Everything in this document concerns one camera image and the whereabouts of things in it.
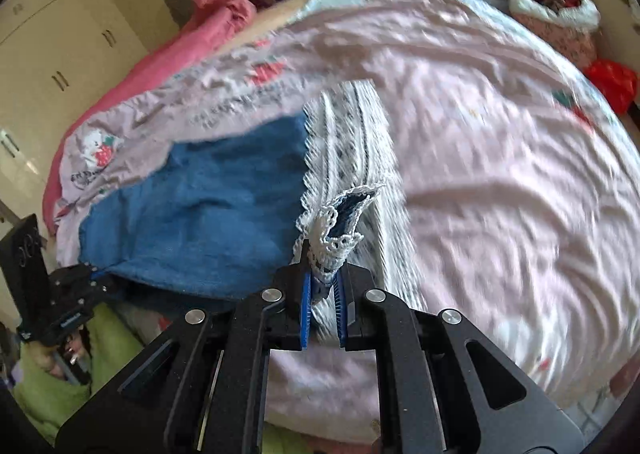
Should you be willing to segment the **left hand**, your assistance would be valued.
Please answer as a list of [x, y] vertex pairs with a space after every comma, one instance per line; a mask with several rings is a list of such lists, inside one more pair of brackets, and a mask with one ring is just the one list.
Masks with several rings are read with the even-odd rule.
[[56, 346], [34, 341], [30, 354], [42, 370], [63, 382], [85, 386], [91, 380], [90, 342], [84, 326], [64, 337]]

